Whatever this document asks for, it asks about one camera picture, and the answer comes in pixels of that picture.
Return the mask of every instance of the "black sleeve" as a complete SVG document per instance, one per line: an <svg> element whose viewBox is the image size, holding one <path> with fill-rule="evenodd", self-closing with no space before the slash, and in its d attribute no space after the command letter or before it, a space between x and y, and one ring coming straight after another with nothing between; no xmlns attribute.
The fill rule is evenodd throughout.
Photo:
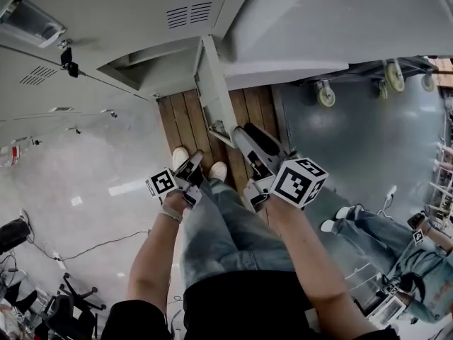
<svg viewBox="0 0 453 340"><path fill-rule="evenodd" d="M399 336L393 329L385 329L381 331L374 331L368 334L357 337L355 340L399 340Z"/></svg>
<svg viewBox="0 0 453 340"><path fill-rule="evenodd" d="M101 340L171 339L164 314L149 302L130 300L113 305Z"/></svg>

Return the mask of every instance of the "white cube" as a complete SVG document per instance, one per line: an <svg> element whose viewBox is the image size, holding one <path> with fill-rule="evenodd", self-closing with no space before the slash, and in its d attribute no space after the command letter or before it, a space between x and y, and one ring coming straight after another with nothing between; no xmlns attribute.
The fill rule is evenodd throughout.
<svg viewBox="0 0 453 340"><path fill-rule="evenodd" d="M163 194L177 188L175 179L168 168L165 168L160 173L153 175L146 181L146 183L153 198L158 198L159 196L162 196Z"/></svg>
<svg viewBox="0 0 453 340"><path fill-rule="evenodd" d="M315 199L328 173L309 158L284 161L270 192L298 208Z"/></svg>

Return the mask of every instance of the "metal panel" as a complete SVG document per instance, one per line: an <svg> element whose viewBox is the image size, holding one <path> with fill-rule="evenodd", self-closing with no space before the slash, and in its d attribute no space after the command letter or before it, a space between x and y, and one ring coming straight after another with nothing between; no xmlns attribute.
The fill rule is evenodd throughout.
<svg viewBox="0 0 453 340"><path fill-rule="evenodd" d="M231 147L236 116L211 35L201 38L195 60L195 82L209 131Z"/></svg>

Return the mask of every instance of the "bottle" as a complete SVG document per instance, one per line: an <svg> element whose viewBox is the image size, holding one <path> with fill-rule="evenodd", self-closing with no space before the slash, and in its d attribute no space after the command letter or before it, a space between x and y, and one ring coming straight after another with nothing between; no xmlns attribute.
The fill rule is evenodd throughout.
<svg viewBox="0 0 453 340"><path fill-rule="evenodd" d="M0 169L11 167L19 161L21 150L19 146L0 147Z"/></svg>

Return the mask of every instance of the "black t-shirt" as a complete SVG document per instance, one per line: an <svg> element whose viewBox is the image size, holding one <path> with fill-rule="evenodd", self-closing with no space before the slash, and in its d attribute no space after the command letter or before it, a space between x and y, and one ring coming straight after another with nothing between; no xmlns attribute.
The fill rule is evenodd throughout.
<svg viewBox="0 0 453 340"><path fill-rule="evenodd" d="M184 293L186 340L326 339L313 332L311 309L294 272L242 271L202 280ZM101 340L170 339L164 315L145 301L112 307ZM394 330L376 331L360 340L399 339Z"/></svg>

